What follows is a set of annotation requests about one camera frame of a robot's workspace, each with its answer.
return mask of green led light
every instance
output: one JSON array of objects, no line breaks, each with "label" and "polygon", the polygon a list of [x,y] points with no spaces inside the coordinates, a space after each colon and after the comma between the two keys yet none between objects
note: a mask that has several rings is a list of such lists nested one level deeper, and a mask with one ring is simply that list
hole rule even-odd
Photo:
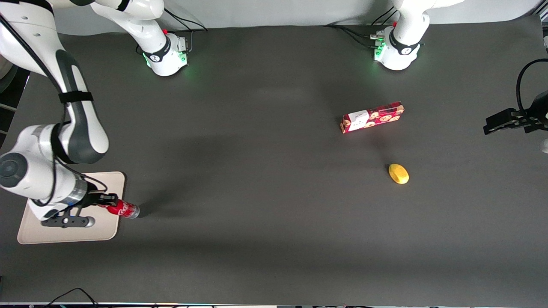
[{"label": "green led light", "polygon": [[181,59],[181,61],[185,61],[185,53],[179,52],[179,58]]},{"label": "green led light", "polygon": [[144,53],[142,54],[142,57],[145,58],[146,66],[150,67],[149,60],[146,58],[146,55]]}]

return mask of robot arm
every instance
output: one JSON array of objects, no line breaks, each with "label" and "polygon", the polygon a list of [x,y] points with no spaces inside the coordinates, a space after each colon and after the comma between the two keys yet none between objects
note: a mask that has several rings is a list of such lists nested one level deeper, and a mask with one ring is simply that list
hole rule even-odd
[{"label": "robot arm", "polygon": [[155,74],[170,76],[187,65],[185,39],[164,33],[155,20],[162,16],[163,0],[96,0],[91,7],[134,38]]},{"label": "robot arm", "polygon": [[[59,42],[49,3],[0,1],[0,14],[0,53],[49,77],[70,117],[68,123],[25,128],[15,146],[0,157],[0,186],[32,199],[35,216],[47,220],[96,190],[55,158],[94,163],[105,155],[109,140],[78,63]],[[93,218],[80,222],[89,226]]]},{"label": "robot arm", "polygon": [[[78,1],[81,5],[92,2]],[[22,130],[15,146],[0,156],[0,187],[32,199],[30,209],[44,226],[86,227],[93,225],[93,218],[81,217],[79,211],[72,216],[72,208],[94,204],[123,206],[120,211],[114,210],[122,215],[128,203],[118,200],[116,195],[98,193],[94,184],[83,179],[84,175],[61,163],[94,163],[105,155],[109,140],[78,63],[59,42],[52,5],[62,8],[74,3],[73,0],[0,0],[0,54],[20,67],[47,76],[70,117],[68,123],[63,119],[57,125]],[[163,8],[162,0],[93,3],[98,14],[116,22],[135,38],[156,74],[167,76],[186,65],[186,41],[164,33],[154,21]]]},{"label": "robot arm", "polygon": [[108,150],[109,140],[78,63],[59,42],[51,6],[46,1],[42,5],[0,1],[0,13],[0,54],[52,79],[66,106],[70,123],[60,129],[58,140],[52,138],[56,155],[67,163],[97,162]]},{"label": "robot arm", "polygon": [[403,70],[416,59],[419,42],[430,25],[428,9],[449,7],[464,0],[392,0],[399,12],[397,25],[371,35],[378,46],[374,60],[390,70]]}]

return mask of cable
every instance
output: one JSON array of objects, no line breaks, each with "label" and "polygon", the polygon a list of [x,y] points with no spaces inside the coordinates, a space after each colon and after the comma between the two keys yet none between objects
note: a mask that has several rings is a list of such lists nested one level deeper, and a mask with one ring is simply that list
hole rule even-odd
[{"label": "cable", "polygon": [[83,173],[81,173],[81,172],[78,172],[78,171],[72,169],[71,167],[67,166],[67,165],[66,165],[62,160],[60,160],[58,157],[56,157],[55,159],[57,160],[57,162],[58,162],[61,166],[65,167],[68,171],[70,171],[70,172],[72,172],[72,173],[74,173],[74,174],[76,174],[76,175],[79,175],[79,176],[81,176],[81,177],[83,177],[83,178],[90,179],[90,180],[92,180],[92,181],[94,181],[94,182],[97,182],[97,183],[101,184],[101,185],[104,187],[104,189],[97,190],[97,192],[105,192],[105,191],[109,190],[109,187],[106,186],[105,183],[103,183],[103,182],[99,181],[98,179],[93,178],[93,177],[91,177],[91,176],[89,176],[89,175],[83,174]]},{"label": "cable", "polygon": [[387,22],[388,19],[390,19],[390,17],[392,17],[397,11],[398,11],[398,10],[395,10],[394,12],[392,12],[392,14],[390,14],[390,16],[388,16],[388,18],[385,19],[381,25],[384,25],[384,23]]},{"label": "cable", "polygon": [[[58,91],[58,93],[62,93],[61,88],[60,88],[57,80],[55,80],[52,73],[48,70],[48,68],[46,67],[44,62],[34,52],[34,50],[32,50],[30,45],[19,35],[19,33],[17,33],[17,31],[11,26],[11,24],[4,18],[4,16],[2,14],[0,14],[0,24],[2,24],[8,30],[8,32],[17,40],[17,42],[25,49],[25,51],[28,52],[28,54],[36,62],[38,67],[42,70],[42,72],[44,72],[44,74],[51,81],[51,83],[53,84],[55,89]],[[54,136],[56,136],[56,138],[59,137],[59,134],[61,132],[61,127],[63,126],[63,124],[65,122],[65,117],[66,117],[66,105],[63,104],[63,114],[62,114],[61,120],[59,121],[59,124],[56,126],[55,132],[52,132],[52,134],[54,134]],[[61,160],[59,160],[59,158],[57,157],[55,152],[52,150],[52,173],[53,173],[52,190],[50,191],[48,200],[44,203],[42,203],[42,201],[37,200],[37,199],[31,199],[31,201],[35,205],[37,205],[39,207],[47,206],[53,199],[53,196],[55,194],[55,189],[57,187],[57,168],[56,168],[56,165],[55,165],[55,161],[59,162],[62,166],[64,166],[65,168],[67,168],[68,170],[70,170],[73,173],[76,173],[76,174],[78,174],[78,175],[80,175],[84,178],[88,178],[88,179],[91,179],[91,180],[94,180],[94,181],[100,183],[101,185],[103,185],[105,187],[105,191],[108,189],[108,187],[103,182],[98,181],[98,180],[96,180],[96,179],[94,179],[90,176],[84,175],[84,174],[82,174],[78,171],[75,171],[74,169],[70,168],[69,166],[63,164],[61,162]]]},{"label": "cable", "polygon": [[377,22],[377,21],[378,21],[379,19],[381,19],[381,18],[382,18],[382,17],[384,16],[384,15],[386,15],[386,14],[390,13],[390,11],[391,11],[391,10],[392,10],[393,8],[394,8],[394,7],[391,7],[391,8],[390,8],[390,9],[389,9],[388,11],[384,12],[384,14],[383,14],[383,15],[381,15],[381,16],[379,16],[379,17],[377,17],[377,19],[375,19],[375,20],[374,20],[374,21],[373,21],[373,22],[371,23],[371,25],[372,25],[372,26],[374,26],[374,25],[375,25],[375,23],[376,23],[376,22]]},{"label": "cable", "polygon": [[531,125],[532,127],[536,127],[537,129],[541,129],[541,130],[547,130],[548,131],[548,128],[542,126],[542,125],[539,125],[539,124],[536,124],[533,120],[531,120],[531,118],[527,115],[527,113],[525,112],[525,109],[523,108],[523,105],[521,103],[521,78],[523,77],[523,74],[525,73],[525,71],[533,64],[535,63],[538,63],[538,62],[548,62],[548,58],[542,58],[542,59],[536,59],[536,60],[533,60],[529,63],[527,63],[520,71],[520,74],[517,76],[517,82],[516,82],[516,100],[517,100],[517,106],[518,108],[520,109],[520,112],[523,114],[523,116],[525,117],[525,120],[527,121],[527,123],[529,123],[529,125]]},{"label": "cable", "polygon": [[359,32],[356,32],[348,27],[345,27],[345,26],[341,26],[341,25],[336,25],[336,24],[328,24],[328,25],[325,25],[324,27],[329,27],[329,28],[336,28],[336,29],[341,29],[343,31],[349,31],[351,33],[353,33],[354,35],[356,36],[359,36],[359,37],[363,37],[363,38],[369,38],[369,35],[364,35],[364,34],[361,34]]},{"label": "cable", "polygon": [[[375,25],[375,23],[376,23],[379,19],[381,19],[384,15],[388,14],[393,8],[394,8],[394,7],[391,7],[388,11],[384,12],[383,15],[377,17],[377,19],[375,19],[375,20],[371,23],[370,26]],[[394,11],[390,16],[388,16],[388,18],[382,23],[382,25],[383,25],[390,17],[392,17],[396,12],[397,12],[397,10]],[[352,29],[350,29],[350,28],[348,28],[348,27],[341,26],[341,25],[337,25],[337,24],[336,24],[337,22],[338,22],[338,21],[332,22],[332,23],[330,23],[330,24],[325,25],[324,27],[341,29],[341,30],[343,30],[347,35],[349,35],[356,43],[360,44],[361,46],[371,47],[371,45],[367,45],[367,44],[361,42],[359,39],[357,39],[356,37],[354,37],[352,34],[354,34],[355,36],[361,37],[361,38],[369,38],[369,35],[364,35],[364,34],[361,34],[361,33],[357,32],[357,31],[354,31],[354,30],[352,30]]]},{"label": "cable", "polygon": [[354,37],[350,32],[346,32],[345,30],[342,29],[342,31],[346,34],[348,34],[356,43],[360,44],[361,46],[364,46],[364,47],[371,47],[371,45],[367,45],[363,42],[361,42],[359,39],[357,39],[356,37]]},{"label": "cable", "polygon": [[74,289],[72,289],[72,290],[70,290],[70,291],[68,291],[68,292],[63,293],[62,295],[57,296],[57,297],[54,298],[52,301],[50,301],[49,304],[47,304],[47,305],[44,306],[44,307],[50,307],[50,306],[51,306],[54,302],[56,302],[58,299],[60,299],[60,298],[62,298],[63,296],[67,295],[68,293],[70,293],[70,292],[72,292],[72,291],[76,291],[76,290],[82,291],[82,293],[84,293],[84,294],[88,297],[88,299],[91,301],[91,303],[93,304],[93,306],[94,306],[95,308],[97,308],[97,306],[99,306],[99,303],[97,303],[97,302],[91,297],[91,295],[89,295],[86,291],[84,291],[84,289],[82,289],[82,288],[74,288]]},{"label": "cable", "polygon": [[192,51],[192,47],[194,46],[194,44],[192,43],[193,38],[194,38],[194,31],[191,31],[190,32],[190,48],[187,51],[188,53]]},{"label": "cable", "polygon": [[202,27],[206,32],[209,31],[209,30],[207,30],[207,28],[204,27],[204,25],[202,25],[202,24],[199,24],[199,23],[197,23],[197,22],[195,22],[195,21],[192,21],[192,20],[189,20],[189,19],[184,19],[184,18],[182,18],[182,17],[179,17],[179,16],[175,15],[174,13],[168,11],[166,8],[164,8],[164,11],[165,11],[166,13],[168,13],[169,15],[171,15],[171,17],[173,17],[173,18],[175,18],[175,19],[179,19],[179,20],[182,20],[182,21],[191,22],[191,23],[193,23],[193,24],[195,24],[195,25],[198,25],[198,26]]},{"label": "cable", "polygon": [[176,21],[178,21],[180,24],[182,24],[182,25],[185,26],[189,31],[192,32],[192,29],[190,29],[182,20],[179,19],[180,17],[178,17],[177,15],[173,14],[173,13],[170,12],[168,9],[165,9],[165,8],[164,8],[164,11],[165,11],[166,13],[168,13],[171,17],[173,17],[173,19],[175,19]]},{"label": "cable", "polygon": [[40,67],[40,69],[42,70],[42,72],[44,72],[44,74],[46,75],[46,77],[48,77],[48,79],[52,82],[53,86],[55,87],[55,89],[57,90],[58,93],[61,93],[61,87],[59,86],[59,84],[57,83],[57,80],[55,80],[55,78],[53,77],[52,73],[48,70],[48,68],[46,67],[46,65],[44,64],[44,62],[42,62],[42,60],[40,59],[40,57],[34,52],[34,50],[32,50],[32,48],[30,47],[30,45],[25,42],[25,40],[19,35],[19,33],[17,33],[17,31],[12,27],[12,25],[4,18],[4,16],[2,14],[0,14],[0,24],[2,24],[7,30],[8,32],[13,35],[13,37],[15,37],[15,39],[17,40],[17,42],[19,44],[21,44],[21,46],[23,47],[23,49],[28,52],[29,56],[31,56],[31,58],[36,62],[36,64],[38,65],[38,67]]},{"label": "cable", "polygon": [[188,20],[188,19],[184,19],[184,18],[181,18],[181,17],[179,17],[179,16],[177,16],[177,18],[179,18],[180,20],[188,21],[188,22],[191,22],[191,23],[193,23],[193,24],[195,24],[195,25],[198,25],[198,26],[202,27],[206,32],[209,31],[209,30],[207,30],[207,28],[204,27],[202,24],[199,24],[199,23],[197,23],[197,22],[195,22],[195,21]]},{"label": "cable", "polygon": [[[8,32],[17,40],[17,42],[23,47],[23,49],[29,54],[29,56],[31,56],[31,58],[36,62],[38,67],[42,70],[42,72],[51,81],[51,83],[53,84],[53,86],[55,87],[57,92],[61,93],[62,92],[61,87],[59,86],[57,80],[55,80],[55,78],[53,77],[52,73],[48,70],[48,68],[46,67],[44,62],[42,62],[40,57],[34,52],[34,50],[32,50],[30,45],[25,41],[25,39],[23,39],[23,37],[21,37],[21,35],[19,35],[19,33],[17,33],[17,31],[4,18],[4,16],[2,14],[0,14],[0,24],[2,24],[8,30]],[[63,116],[62,116],[62,119],[59,122],[59,126],[57,127],[57,130],[55,132],[57,136],[59,136],[59,133],[61,131],[62,123],[65,121],[65,116],[66,116],[66,108],[65,108],[65,105],[63,105]],[[53,194],[55,194],[55,189],[56,189],[56,186],[57,186],[57,172],[56,172],[56,168],[55,168],[55,159],[56,159],[56,157],[57,156],[55,155],[55,152],[53,152],[53,150],[52,150],[53,183],[52,183],[52,190],[50,192],[48,201],[45,202],[45,203],[42,203],[40,200],[31,199],[33,201],[33,203],[36,204],[39,207],[43,207],[43,206],[48,205],[53,199]]]}]

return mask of table surface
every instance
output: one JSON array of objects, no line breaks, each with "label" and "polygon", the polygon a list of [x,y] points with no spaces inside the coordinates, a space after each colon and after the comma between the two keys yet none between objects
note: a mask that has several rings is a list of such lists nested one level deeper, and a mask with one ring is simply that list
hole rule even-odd
[{"label": "table surface", "polygon": [[[106,242],[22,246],[25,200],[0,191],[2,301],[546,306],[547,135],[482,130],[546,57],[540,21],[433,25],[424,42],[394,72],[335,29],[219,29],[161,78],[128,35],[65,37],[111,141],[78,169],[125,172],[145,217]],[[343,114],[397,100],[399,121],[341,134]],[[32,74],[2,152],[60,114]]]}]

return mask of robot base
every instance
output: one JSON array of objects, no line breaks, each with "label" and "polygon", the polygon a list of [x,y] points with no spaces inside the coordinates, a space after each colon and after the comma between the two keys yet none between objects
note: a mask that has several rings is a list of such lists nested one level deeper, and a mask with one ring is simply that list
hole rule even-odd
[{"label": "robot base", "polygon": [[[121,172],[99,172],[87,175],[105,183],[107,193],[116,193],[123,197],[125,175]],[[23,213],[17,241],[20,244],[42,244],[61,242],[107,241],[118,231],[119,216],[109,213],[105,208],[90,206],[82,209],[82,216],[91,216],[95,224],[88,228],[44,227],[40,220],[31,212],[29,203]]]},{"label": "robot base", "polygon": [[186,52],[186,39],[178,37],[175,34],[168,33],[166,35],[170,40],[171,48],[163,57],[162,61],[154,62],[153,59],[148,59],[145,54],[146,65],[159,76],[171,76],[177,73],[182,67],[188,64],[188,53]]},{"label": "robot base", "polygon": [[[393,26],[387,27],[384,30],[377,31],[378,36],[384,36],[388,38],[390,31],[394,29]],[[406,69],[411,62],[413,62],[416,59],[416,53],[420,48],[420,45],[418,45],[414,50],[412,50],[407,55],[401,55],[399,54],[398,50],[390,43],[389,39],[385,39],[385,46],[382,47],[382,49],[376,49],[374,60],[381,62],[382,65],[384,65],[387,69],[393,70],[393,71],[401,71],[403,69]]]}]

